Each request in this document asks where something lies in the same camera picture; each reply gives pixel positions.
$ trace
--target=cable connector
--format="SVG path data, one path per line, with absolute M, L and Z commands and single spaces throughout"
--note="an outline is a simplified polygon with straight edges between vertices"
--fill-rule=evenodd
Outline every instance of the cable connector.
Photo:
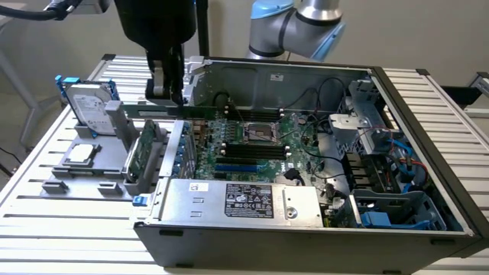
M 55 20 L 62 21 L 74 12 L 83 0 L 52 0 L 44 8 L 46 11 L 56 12 Z
M 289 171 L 285 172 L 284 174 L 284 177 L 288 179 L 288 180 L 295 180 L 297 179 L 300 181 L 300 184 L 303 186 L 305 186 L 305 182 L 304 182 L 304 179 L 303 177 L 300 176 L 300 172 L 296 168 L 291 168 Z

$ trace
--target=blue latch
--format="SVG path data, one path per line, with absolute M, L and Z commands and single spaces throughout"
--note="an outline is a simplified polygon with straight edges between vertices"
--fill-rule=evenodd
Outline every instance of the blue latch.
M 147 206 L 147 201 L 148 201 L 148 198 L 147 197 L 143 197 L 143 196 L 136 196 L 133 199 L 132 199 L 132 206 Z
M 391 220 L 385 212 L 365 212 L 360 215 L 361 223 L 365 227 L 391 228 Z

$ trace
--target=power supply label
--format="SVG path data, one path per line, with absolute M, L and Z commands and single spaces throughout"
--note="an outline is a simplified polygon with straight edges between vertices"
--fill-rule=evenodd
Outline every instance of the power supply label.
M 273 219 L 272 186 L 227 184 L 224 213 L 235 218 Z

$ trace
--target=cpu socket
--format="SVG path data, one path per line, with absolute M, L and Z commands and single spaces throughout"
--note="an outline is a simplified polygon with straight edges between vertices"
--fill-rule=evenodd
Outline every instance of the cpu socket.
M 245 123 L 244 140 L 255 142 L 277 142 L 275 123 Z

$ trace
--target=white sticker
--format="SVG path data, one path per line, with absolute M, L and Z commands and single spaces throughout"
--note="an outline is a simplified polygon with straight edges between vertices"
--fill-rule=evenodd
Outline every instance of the white sticker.
M 269 79 L 272 81 L 284 81 L 284 75 L 283 74 L 271 74 Z
M 105 103 L 96 96 L 74 95 L 75 104 L 87 126 L 100 135 L 115 135 L 111 118 L 105 112 Z
M 189 191 L 192 192 L 208 192 L 209 184 L 205 182 L 192 182 L 189 186 Z

